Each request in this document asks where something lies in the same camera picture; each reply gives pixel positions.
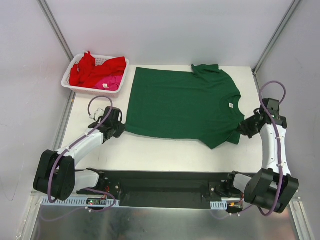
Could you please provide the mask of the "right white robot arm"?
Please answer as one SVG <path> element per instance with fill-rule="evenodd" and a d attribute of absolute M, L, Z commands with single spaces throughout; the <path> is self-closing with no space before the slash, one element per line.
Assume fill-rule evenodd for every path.
<path fill-rule="evenodd" d="M 248 138 L 260 135 L 262 168 L 254 175 L 233 171 L 224 184 L 225 193 L 232 198 L 243 194 L 248 204 L 268 213 L 282 213 L 299 188 L 292 177 L 286 158 L 285 137 L 287 119 L 280 115 L 280 102 L 262 99 L 254 115 L 242 121 L 237 132 Z"/>

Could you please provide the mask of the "green t shirt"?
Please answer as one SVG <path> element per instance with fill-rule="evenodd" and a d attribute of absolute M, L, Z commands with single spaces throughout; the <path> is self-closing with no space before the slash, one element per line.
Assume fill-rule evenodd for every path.
<path fill-rule="evenodd" d="M 240 142 L 240 90 L 218 65 L 191 71 L 138 67 L 126 115 L 129 133 L 152 138 L 198 140 L 210 149 Z"/>

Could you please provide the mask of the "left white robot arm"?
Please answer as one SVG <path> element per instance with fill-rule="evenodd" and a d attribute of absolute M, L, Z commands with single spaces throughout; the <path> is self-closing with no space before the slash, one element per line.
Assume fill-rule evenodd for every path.
<path fill-rule="evenodd" d="M 119 108 L 107 107 L 97 121 L 88 126 L 83 136 L 69 146 L 42 153 L 33 181 L 33 189 L 46 194 L 52 202 L 67 200 L 72 193 L 88 191 L 96 195 L 108 189 L 101 170 L 76 166 L 89 153 L 111 138 L 119 138 L 125 131 L 123 113 Z"/>

